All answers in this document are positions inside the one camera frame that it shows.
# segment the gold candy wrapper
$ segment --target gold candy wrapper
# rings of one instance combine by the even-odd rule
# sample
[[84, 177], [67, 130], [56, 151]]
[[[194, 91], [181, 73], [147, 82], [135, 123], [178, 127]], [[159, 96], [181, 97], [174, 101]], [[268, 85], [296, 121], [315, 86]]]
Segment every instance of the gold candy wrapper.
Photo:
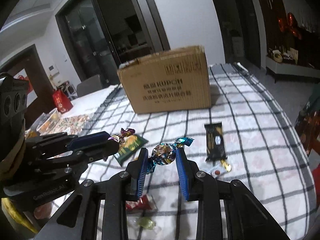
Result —
[[220, 160], [221, 165], [226, 169], [227, 172], [231, 171], [231, 165], [226, 160]]

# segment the red decoration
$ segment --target red decoration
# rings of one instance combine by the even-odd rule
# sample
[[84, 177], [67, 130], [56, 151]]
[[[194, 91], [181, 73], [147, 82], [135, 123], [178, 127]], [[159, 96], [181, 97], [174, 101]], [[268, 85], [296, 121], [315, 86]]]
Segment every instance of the red decoration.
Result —
[[33, 90], [33, 87], [32, 87], [32, 85], [31, 85], [31, 82], [30, 82], [28, 76], [24, 77], [24, 76], [22, 76], [22, 75], [19, 75], [19, 76], [18, 76], [18, 79], [29, 81], [29, 88], [28, 88], [28, 92], [27, 92], [27, 94], [29, 94], [29, 93]]
[[282, 33], [289, 30], [289, 32], [291, 32], [295, 37], [302, 40], [302, 35], [296, 28], [298, 25], [297, 20], [292, 13], [288, 13], [288, 21], [284, 18], [278, 18], [278, 24]]
[[278, 24], [282, 33], [288, 28], [287, 19], [278, 18]]
[[299, 40], [302, 39], [301, 33], [297, 30], [297, 28], [289, 27], [289, 32], [293, 34], [293, 36], [297, 37]]
[[288, 13], [288, 24], [290, 27], [296, 27], [298, 25], [297, 20], [292, 13]]
[[54, 104], [60, 113], [66, 113], [73, 107], [70, 99], [59, 89], [52, 95]]

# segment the shiny candy wrapper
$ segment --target shiny candy wrapper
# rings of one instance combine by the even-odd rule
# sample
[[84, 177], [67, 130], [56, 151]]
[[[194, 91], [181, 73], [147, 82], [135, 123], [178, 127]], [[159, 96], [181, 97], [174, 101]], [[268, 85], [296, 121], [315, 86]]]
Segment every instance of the shiny candy wrapper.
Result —
[[226, 169], [227, 172], [231, 171], [231, 165], [226, 160], [220, 160], [221, 165]]
[[153, 150], [151, 157], [148, 159], [147, 174], [155, 171], [156, 165], [167, 165], [172, 163], [176, 158], [176, 150], [183, 145], [190, 146], [192, 138], [183, 137], [175, 140], [174, 143], [160, 143]]
[[115, 140], [116, 142], [119, 143], [119, 145], [122, 145], [124, 143], [124, 138], [135, 134], [135, 132], [136, 131], [132, 128], [127, 128], [127, 129], [121, 128], [120, 134], [111, 135], [108, 140]]

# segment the red gift bag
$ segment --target red gift bag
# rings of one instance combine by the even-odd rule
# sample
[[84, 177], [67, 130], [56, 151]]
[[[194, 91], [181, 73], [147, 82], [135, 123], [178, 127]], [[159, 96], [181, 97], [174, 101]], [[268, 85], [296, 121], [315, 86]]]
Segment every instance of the red gift bag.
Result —
[[52, 95], [54, 104], [60, 113], [66, 113], [73, 107], [70, 99], [59, 89]]

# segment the white tablecloth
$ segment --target white tablecloth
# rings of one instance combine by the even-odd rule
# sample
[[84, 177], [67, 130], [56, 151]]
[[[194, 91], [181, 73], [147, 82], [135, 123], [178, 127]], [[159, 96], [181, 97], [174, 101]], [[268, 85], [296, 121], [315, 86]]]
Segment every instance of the white tablecloth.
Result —
[[[122, 127], [134, 128], [148, 140], [145, 147], [149, 154], [161, 142], [172, 143], [178, 137], [192, 137], [195, 139], [192, 145], [185, 147], [187, 158], [195, 161], [199, 169], [207, 170], [212, 164], [205, 162], [204, 124], [222, 122], [232, 171], [219, 179], [228, 182], [240, 179], [290, 239], [301, 239], [314, 220], [316, 195], [300, 140], [279, 104], [255, 77], [244, 72], [212, 75], [213, 70], [220, 67], [209, 69], [212, 108], [137, 115], [124, 90], [118, 87], [96, 110], [83, 133], [105, 130], [113, 134]], [[93, 96], [85, 100], [92, 102]], [[114, 157], [107, 162], [92, 163], [80, 181], [87, 178], [95, 182], [107, 180], [124, 170], [130, 160], [122, 168]], [[129, 215], [129, 220], [133, 216], [151, 217], [157, 230], [129, 227], [130, 239], [196, 239], [197, 202], [186, 202], [181, 196], [174, 163], [157, 166], [155, 172], [147, 176], [144, 192], [153, 196], [158, 210]], [[64, 200], [65, 197], [57, 199], [55, 207]], [[225, 221], [223, 202], [220, 203]], [[223, 234], [227, 237], [225, 225]]]

